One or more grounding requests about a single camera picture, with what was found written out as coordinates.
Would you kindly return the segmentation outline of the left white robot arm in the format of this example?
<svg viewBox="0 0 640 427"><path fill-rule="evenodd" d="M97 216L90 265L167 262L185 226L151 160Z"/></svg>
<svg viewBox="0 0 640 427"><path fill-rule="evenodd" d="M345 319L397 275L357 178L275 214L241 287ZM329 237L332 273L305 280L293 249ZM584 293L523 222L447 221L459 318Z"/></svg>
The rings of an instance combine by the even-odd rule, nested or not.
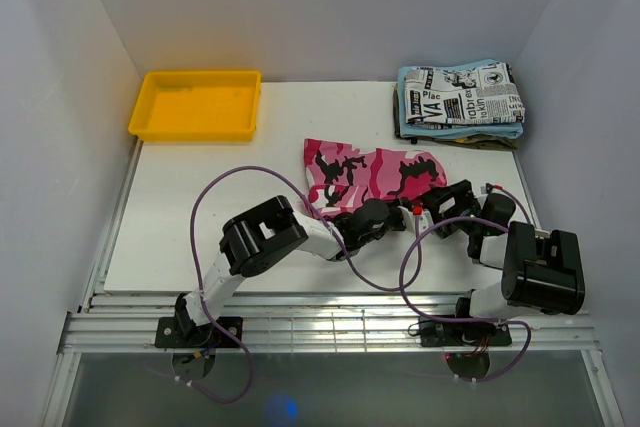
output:
<svg viewBox="0 0 640 427"><path fill-rule="evenodd" d="M201 268L195 233L190 233L197 288L178 297L174 308L176 346L206 345L213 322L225 303L248 278L261 275L294 251L326 261L343 261L390 231L413 225L410 212L397 201L370 199L353 212L318 220L296 211L275 196L224 224L213 265Z"/></svg>

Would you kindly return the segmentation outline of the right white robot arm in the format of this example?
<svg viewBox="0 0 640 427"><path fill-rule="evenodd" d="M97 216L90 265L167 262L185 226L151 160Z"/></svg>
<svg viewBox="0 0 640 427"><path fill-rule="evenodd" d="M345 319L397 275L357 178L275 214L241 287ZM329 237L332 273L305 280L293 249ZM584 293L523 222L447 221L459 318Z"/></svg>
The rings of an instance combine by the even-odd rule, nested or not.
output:
<svg viewBox="0 0 640 427"><path fill-rule="evenodd" d="M501 272L497 283L459 298L451 322L421 319L423 335L474 344L497 334L486 318L507 321L534 311L574 315L582 308L586 288L576 234L538 230L522 202L496 184L487 183L477 197L463 180L429 191L420 202L433 224L460 217L436 235L464 233L471 261Z"/></svg>

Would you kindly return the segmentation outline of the pink camouflage trousers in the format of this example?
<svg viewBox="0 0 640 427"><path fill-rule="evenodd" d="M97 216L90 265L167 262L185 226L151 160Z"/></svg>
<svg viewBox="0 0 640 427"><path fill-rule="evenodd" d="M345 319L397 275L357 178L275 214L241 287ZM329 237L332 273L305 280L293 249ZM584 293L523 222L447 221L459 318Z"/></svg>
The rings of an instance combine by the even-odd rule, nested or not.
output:
<svg viewBox="0 0 640 427"><path fill-rule="evenodd" d="M306 139L303 162L308 199L326 218L352 213L370 199L414 201L448 184L443 166L425 151Z"/></svg>

